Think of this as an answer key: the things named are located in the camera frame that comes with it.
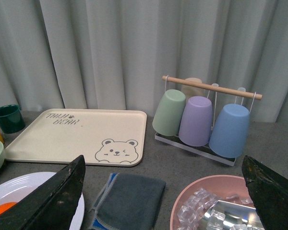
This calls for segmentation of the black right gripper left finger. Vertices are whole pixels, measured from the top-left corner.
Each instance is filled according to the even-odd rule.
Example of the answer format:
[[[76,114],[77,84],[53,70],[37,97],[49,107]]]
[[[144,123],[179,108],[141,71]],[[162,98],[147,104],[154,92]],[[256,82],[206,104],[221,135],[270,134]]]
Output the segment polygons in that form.
[[[84,176],[84,156],[79,155],[0,214],[0,230],[68,230],[82,195]]]

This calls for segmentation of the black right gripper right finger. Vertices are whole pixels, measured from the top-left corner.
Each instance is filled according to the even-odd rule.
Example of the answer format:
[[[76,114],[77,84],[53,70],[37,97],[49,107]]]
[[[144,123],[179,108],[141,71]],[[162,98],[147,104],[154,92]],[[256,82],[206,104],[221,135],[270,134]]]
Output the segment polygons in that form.
[[[241,170],[264,229],[288,230],[288,179],[251,156]]]

